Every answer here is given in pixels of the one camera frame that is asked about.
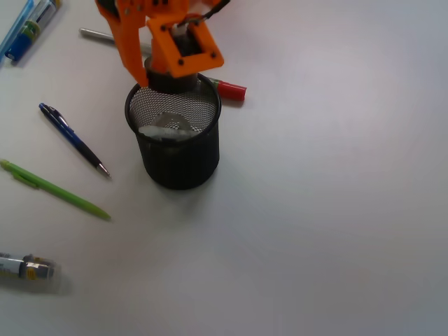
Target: pencil clip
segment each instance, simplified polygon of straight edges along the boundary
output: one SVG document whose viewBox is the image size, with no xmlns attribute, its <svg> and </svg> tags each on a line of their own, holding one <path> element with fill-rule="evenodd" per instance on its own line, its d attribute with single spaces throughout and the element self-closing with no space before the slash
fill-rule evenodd
<svg viewBox="0 0 448 336">
<path fill-rule="evenodd" d="M 34 183 L 28 181 L 27 179 L 21 177 L 21 175 L 14 173 L 14 172 L 12 174 L 13 174 L 13 178 L 16 179 L 17 181 L 20 181 L 23 184 L 26 184 L 27 186 L 29 186 L 33 189 L 39 189 L 39 186 L 37 184 L 34 184 Z"/>
</svg>

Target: black mesh pen holder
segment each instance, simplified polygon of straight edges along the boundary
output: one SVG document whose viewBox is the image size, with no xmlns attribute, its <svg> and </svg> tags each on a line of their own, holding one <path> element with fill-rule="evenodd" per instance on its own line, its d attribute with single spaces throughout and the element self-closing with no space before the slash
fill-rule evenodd
<svg viewBox="0 0 448 336">
<path fill-rule="evenodd" d="M 220 114 L 221 98 L 200 73 L 196 86 L 183 93 L 161 93 L 137 84 L 125 106 L 146 171 L 175 190 L 203 184 L 218 166 Z"/>
</svg>

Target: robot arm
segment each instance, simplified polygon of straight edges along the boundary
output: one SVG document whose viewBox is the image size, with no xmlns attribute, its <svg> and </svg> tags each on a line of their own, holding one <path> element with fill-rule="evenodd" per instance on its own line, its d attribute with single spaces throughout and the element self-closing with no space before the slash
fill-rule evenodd
<svg viewBox="0 0 448 336">
<path fill-rule="evenodd" d="M 189 0 L 96 2 L 99 12 L 111 27 L 123 65 L 142 87 L 148 86 L 139 40 L 139 29 L 145 25 L 153 35 L 152 71 L 179 78 L 224 64 L 204 21 L 230 0 L 202 0 L 211 6 L 211 10 L 204 15 L 188 13 Z"/>
</svg>

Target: red marker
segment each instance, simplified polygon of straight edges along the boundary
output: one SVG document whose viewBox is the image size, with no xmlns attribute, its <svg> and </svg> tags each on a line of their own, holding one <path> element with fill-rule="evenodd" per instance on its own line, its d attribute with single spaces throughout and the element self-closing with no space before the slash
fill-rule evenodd
<svg viewBox="0 0 448 336">
<path fill-rule="evenodd" d="M 244 101 L 247 87 L 230 84 L 227 82 L 223 82 L 222 80 L 210 77 L 209 80 L 213 83 L 213 85 L 215 85 L 215 88 L 218 90 L 219 95 L 222 98 L 235 100 L 238 102 Z"/>
</svg>

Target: mesh cup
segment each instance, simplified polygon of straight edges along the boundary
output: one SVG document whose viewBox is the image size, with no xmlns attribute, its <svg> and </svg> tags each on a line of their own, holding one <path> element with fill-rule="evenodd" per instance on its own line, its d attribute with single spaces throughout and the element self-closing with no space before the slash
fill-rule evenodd
<svg viewBox="0 0 448 336">
<path fill-rule="evenodd" d="M 164 113 L 187 120 L 198 135 L 182 141 L 160 141 L 139 132 L 153 125 Z M 169 189 L 197 187 L 214 172 L 219 162 L 218 119 L 221 98 L 208 78 L 197 75 L 191 91 L 166 94 L 149 87 L 134 86 L 126 99 L 126 121 L 136 134 L 143 163 L 149 176 Z M 164 125 L 178 128 L 179 124 Z"/>
</svg>

